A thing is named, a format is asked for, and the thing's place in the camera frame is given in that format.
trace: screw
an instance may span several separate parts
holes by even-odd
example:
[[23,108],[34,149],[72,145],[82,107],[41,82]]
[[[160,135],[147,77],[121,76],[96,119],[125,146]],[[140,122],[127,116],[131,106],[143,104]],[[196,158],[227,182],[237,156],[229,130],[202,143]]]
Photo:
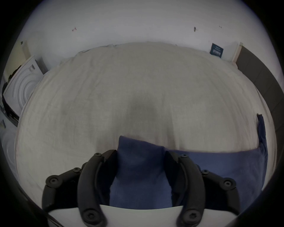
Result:
[[75,173],[78,173],[78,172],[80,172],[80,171],[81,171],[81,169],[78,168],[78,167],[75,167],[75,168],[73,169],[73,172],[75,172]]
[[231,186],[232,186],[232,182],[226,180],[226,181],[224,182],[224,185],[225,185],[226,187],[231,187]]
[[188,210],[183,215],[183,221],[186,224],[196,224],[201,220],[201,214],[198,210]]
[[100,214],[96,210],[87,210],[83,213],[83,219],[89,224],[98,224],[101,222]]
[[58,179],[57,178],[51,178],[49,181],[51,184],[57,184]]
[[207,169],[204,169],[201,171],[202,175],[207,175],[209,173],[209,171]]

